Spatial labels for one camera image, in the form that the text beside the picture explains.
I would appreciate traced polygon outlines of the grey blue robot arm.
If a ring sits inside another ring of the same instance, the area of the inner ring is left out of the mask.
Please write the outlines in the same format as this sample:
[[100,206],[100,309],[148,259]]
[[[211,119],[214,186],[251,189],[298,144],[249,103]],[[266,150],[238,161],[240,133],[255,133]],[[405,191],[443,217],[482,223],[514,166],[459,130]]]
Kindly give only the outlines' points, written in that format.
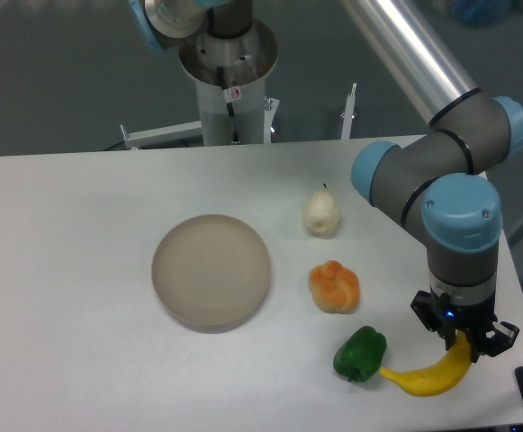
[[[249,1],[133,1],[148,45],[175,45],[198,98],[203,143],[266,143],[264,79],[274,34]],[[494,312],[500,197],[482,173],[523,148],[523,107],[490,98],[407,1],[346,1],[344,8],[429,133],[406,148],[367,145],[351,168],[355,189],[427,250],[429,288],[411,304],[447,344],[466,337],[471,358],[510,349],[518,328]]]

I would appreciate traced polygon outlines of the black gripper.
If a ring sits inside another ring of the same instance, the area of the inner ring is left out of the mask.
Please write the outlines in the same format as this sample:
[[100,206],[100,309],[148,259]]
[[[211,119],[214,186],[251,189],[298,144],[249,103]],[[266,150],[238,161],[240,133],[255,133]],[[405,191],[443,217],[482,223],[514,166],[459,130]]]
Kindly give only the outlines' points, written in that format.
[[445,343],[445,350],[451,347],[451,329],[469,334],[471,362],[481,356],[495,357],[513,348],[519,327],[506,321],[496,321],[494,312],[496,292],[478,302],[465,304],[454,299],[447,292],[418,291],[410,307],[429,332],[435,332]]

